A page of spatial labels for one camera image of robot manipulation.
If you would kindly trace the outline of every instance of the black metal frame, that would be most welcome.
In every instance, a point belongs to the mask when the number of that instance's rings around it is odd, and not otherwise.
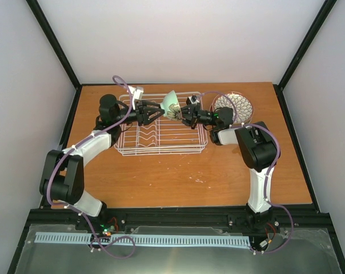
[[[63,68],[68,74],[71,82],[73,83],[76,93],[69,112],[65,128],[61,137],[60,145],[65,148],[70,136],[73,120],[75,117],[77,104],[83,86],[95,86],[101,84],[80,84],[78,81],[65,53],[63,52],[51,26],[49,25],[39,3],[37,0],[26,0],[29,4],[34,16],[36,17],[43,32],[47,36],[52,48],[54,49],[57,57],[59,58]],[[307,183],[308,190],[311,195],[312,204],[308,205],[288,205],[294,222],[299,227],[310,228],[325,228],[330,234],[332,245],[336,252],[340,267],[345,273],[345,259],[336,236],[334,226],[330,215],[328,213],[320,213],[319,205],[316,200],[316,195],[308,175],[306,164],[300,149],[300,145],[293,127],[293,123],[288,111],[286,100],[284,98],[283,90],[297,68],[299,62],[302,60],[304,54],[309,48],[311,42],[314,40],[317,32],[321,28],[323,22],[326,20],[328,14],[333,8],[336,0],[325,0],[323,6],[319,10],[314,22],[300,44],[296,54],[294,55],[289,67],[283,75],[279,84],[274,84],[274,90],[278,97],[279,105],[282,109],[284,119],[286,121],[288,131],[290,133],[304,178]],[[245,207],[214,207],[214,208],[142,208],[142,209],[108,209],[110,214],[117,216],[119,220],[125,220],[124,224],[119,224],[125,231],[130,231],[131,228],[139,227],[140,225],[157,225],[157,226],[203,226],[222,229],[228,232],[239,232],[249,237],[263,236],[262,232],[253,232],[245,229],[242,226],[229,225],[229,220],[239,220],[245,217]],[[281,209],[274,209],[274,218],[283,226],[290,226],[287,215]],[[39,209],[32,209],[25,224],[22,236],[15,251],[15,255],[11,262],[8,274],[15,273],[20,254],[22,252],[25,238],[32,224],[75,224],[77,227],[89,229],[82,218],[69,210],[51,210],[47,207],[46,201],[43,199]]]

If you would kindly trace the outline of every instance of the dish rack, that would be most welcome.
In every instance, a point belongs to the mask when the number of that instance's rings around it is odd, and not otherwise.
[[[199,92],[177,93],[180,106],[186,105],[188,96]],[[166,94],[143,94],[142,99],[161,103]],[[130,104],[128,95],[121,95],[119,100]],[[206,147],[207,132],[201,124],[192,130],[180,121],[169,120],[163,116],[148,126],[121,125],[122,133],[114,147],[123,156],[141,156],[157,154],[196,154]]]

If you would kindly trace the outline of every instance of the white wall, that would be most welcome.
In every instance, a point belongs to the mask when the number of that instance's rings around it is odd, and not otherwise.
[[[345,0],[334,6],[284,94],[316,197],[345,255]]]
[[[0,0],[0,274],[57,147],[74,89],[26,1]]]
[[[278,83],[323,0],[40,0],[82,83]]]

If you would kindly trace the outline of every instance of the patterned plate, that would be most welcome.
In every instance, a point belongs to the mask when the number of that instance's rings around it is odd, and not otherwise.
[[[237,117],[235,124],[250,123],[254,109],[250,101],[240,93],[226,94],[236,106]],[[221,107],[231,107],[232,104],[224,96],[219,96],[214,101],[214,110]]]

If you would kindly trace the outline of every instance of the wooden tabletop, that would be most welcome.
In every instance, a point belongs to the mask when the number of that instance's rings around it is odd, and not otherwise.
[[[264,121],[282,150],[272,178],[271,200],[280,204],[312,202],[272,83],[140,86],[145,94],[171,90],[243,94],[254,106],[252,122]],[[68,145],[93,130],[102,95],[118,98],[125,93],[118,86],[83,87]],[[214,97],[204,96],[206,108]],[[110,148],[85,167],[85,185],[89,193],[114,208],[238,206],[247,203],[250,174],[237,145],[216,146],[209,140],[200,154],[122,156]]]

